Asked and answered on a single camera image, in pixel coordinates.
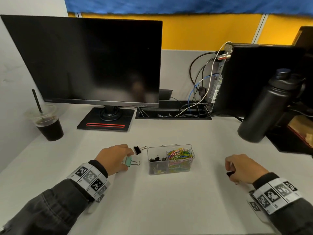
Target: monitor screen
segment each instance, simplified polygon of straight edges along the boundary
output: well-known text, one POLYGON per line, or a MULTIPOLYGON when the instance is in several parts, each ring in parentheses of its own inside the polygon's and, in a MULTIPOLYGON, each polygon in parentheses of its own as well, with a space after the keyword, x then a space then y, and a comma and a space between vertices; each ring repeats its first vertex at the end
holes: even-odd
POLYGON ((1 18, 45 102, 158 106, 162 21, 1 18))

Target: blue fabric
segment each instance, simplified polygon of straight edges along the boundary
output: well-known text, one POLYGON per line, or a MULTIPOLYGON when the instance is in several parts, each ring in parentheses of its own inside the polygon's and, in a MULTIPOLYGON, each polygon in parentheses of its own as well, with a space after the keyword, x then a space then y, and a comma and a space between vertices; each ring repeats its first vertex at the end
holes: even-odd
POLYGON ((313 16, 313 0, 65 0, 69 12, 98 14, 261 13, 313 16))

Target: cup lid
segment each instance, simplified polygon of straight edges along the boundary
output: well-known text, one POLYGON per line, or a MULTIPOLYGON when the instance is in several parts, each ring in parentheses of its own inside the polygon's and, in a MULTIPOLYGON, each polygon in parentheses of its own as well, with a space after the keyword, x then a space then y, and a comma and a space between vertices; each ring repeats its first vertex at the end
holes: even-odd
POLYGON ((40 113, 37 107, 32 107, 27 110, 24 115, 31 120, 39 120, 53 116, 57 110, 57 107, 54 105, 42 105, 41 110, 42 113, 40 113))

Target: black water bottle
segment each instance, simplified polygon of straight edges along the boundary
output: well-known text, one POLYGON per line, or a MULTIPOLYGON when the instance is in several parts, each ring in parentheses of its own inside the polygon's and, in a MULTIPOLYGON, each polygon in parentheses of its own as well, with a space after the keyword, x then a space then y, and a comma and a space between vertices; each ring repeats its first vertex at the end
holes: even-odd
POLYGON ((302 82, 289 69, 277 69, 239 126, 239 136, 248 142, 260 142, 298 95, 302 82))

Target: monitor stand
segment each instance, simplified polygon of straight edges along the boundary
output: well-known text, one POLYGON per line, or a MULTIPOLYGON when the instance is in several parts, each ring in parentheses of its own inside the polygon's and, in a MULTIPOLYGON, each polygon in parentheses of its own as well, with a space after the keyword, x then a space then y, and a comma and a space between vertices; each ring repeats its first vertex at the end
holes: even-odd
POLYGON ((118 106, 94 107, 77 126, 78 129, 127 132, 135 110, 118 106))

